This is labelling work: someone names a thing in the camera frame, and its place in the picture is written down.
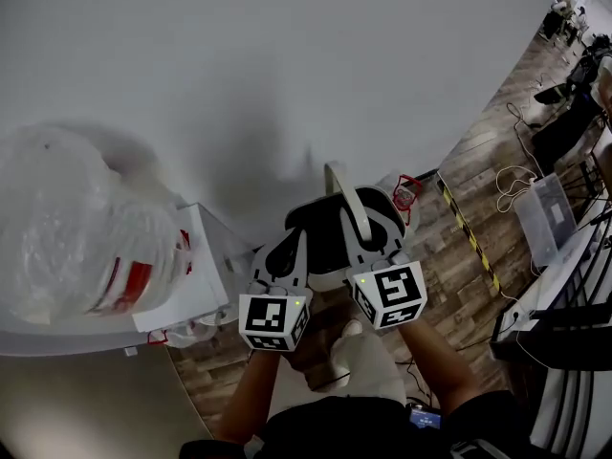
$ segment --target plastic bag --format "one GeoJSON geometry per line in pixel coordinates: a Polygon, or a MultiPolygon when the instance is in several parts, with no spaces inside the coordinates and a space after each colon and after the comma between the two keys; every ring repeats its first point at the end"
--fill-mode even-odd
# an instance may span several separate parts
{"type": "Polygon", "coordinates": [[[174,214],[78,134],[17,131],[0,140],[0,302],[33,323],[158,306],[188,264],[174,214]]]}

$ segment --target smartphone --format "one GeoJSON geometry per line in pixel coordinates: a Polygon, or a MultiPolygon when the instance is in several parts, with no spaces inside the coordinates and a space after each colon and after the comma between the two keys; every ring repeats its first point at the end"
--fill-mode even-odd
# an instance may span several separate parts
{"type": "Polygon", "coordinates": [[[440,428],[442,424],[442,415],[437,409],[427,409],[416,404],[410,407],[410,422],[418,428],[425,428],[426,426],[440,428]]]}

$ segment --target white box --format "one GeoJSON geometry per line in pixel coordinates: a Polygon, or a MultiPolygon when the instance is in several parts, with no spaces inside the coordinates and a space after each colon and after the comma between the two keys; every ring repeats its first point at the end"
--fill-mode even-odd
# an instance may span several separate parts
{"type": "Polygon", "coordinates": [[[249,244],[199,204],[180,209],[179,215],[181,229],[189,234],[191,273],[164,304],[133,315],[139,332],[168,328],[223,309],[235,311],[238,296],[249,283],[253,259],[249,244]]]}
{"type": "Polygon", "coordinates": [[[514,210],[535,265],[550,265],[576,229],[574,214],[557,174],[538,180],[517,197],[514,210]]]}

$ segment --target person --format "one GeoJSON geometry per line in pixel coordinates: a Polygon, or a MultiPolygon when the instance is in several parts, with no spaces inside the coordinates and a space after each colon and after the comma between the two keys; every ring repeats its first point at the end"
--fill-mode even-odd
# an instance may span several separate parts
{"type": "Polygon", "coordinates": [[[530,456],[529,432],[509,391],[483,393],[467,362],[424,319],[397,328],[440,403],[440,429],[409,421],[395,361],[376,334],[351,320],[331,350],[336,372],[350,373],[346,385],[311,391],[278,353],[255,351],[217,440],[185,444],[181,459],[251,456],[254,446],[257,459],[530,456]]]}
{"type": "Polygon", "coordinates": [[[580,33],[580,35],[584,35],[586,30],[589,28],[588,23],[586,22],[586,10],[584,7],[579,7],[579,15],[576,18],[576,24],[573,26],[572,31],[570,32],[570,36],[567,39],[567,45],[571,46],[574,44],[574,40],[580,33]]]}
{"type": "Polygon", "coordinates": [[[545,175],[555,171],[555,162],[570,151],[601,112],[612,118],[612,55],[601,59],[597,77],[590,87],[578,88],[569,111],[532,137],[534,156],[545,175]]]}
{"type": "Polygon", "coordinates": [[[572,14],[572,0],[558,0],[551,6],[551,11],[544,18],[544,26],[540,37],[549,40],[559,30],[563,20],[572,14]]]}

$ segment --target hazard tape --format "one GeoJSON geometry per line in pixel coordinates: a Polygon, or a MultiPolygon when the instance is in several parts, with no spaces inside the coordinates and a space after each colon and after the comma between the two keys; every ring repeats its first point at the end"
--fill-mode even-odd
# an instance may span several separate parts
{"type": "Polygon", "coordinates": [[[459,209],[459,206],[457,206],[457,203],[452,198],[452,194],[450,194],[450,190],[448,189],[448,187],[445,184],[444,180],[442,180],[442,177],[440,175],[438,175],[438,179],[439,179],[438,180],[438,187],[442,191],[442,195],[444,196],[445,200],[447,201],[448,207],[450,208],[452,213],[455,215],[455,220],[457,221],[457,226],[468,237],[468,240],[470,241],[471,247],[478,254],[478,257],[480,258],[480,261],[482,262],[482,265],[485,268],[485,271],[487,271],[487,273],[489,274],[489,277],[491,278],[491,280],[493,282],[493,286],[495,286],[495,289],[499,293],[501,293],[501,285],[499,284],[499,279],[497,278],[497,275],[495,275],[495,272],[493,271],[493,269],[491,267],[491,264],[489,263],[489,259],[487,258],[485,253],[480,248],[480,245],[478,245],[478,242],[476,241],[476,237],[474,236],[473,231],[470,229],[470,226],[468,225],[468,222],[466,221],[466,218],[461,213],[461,210],[459,209]]]}

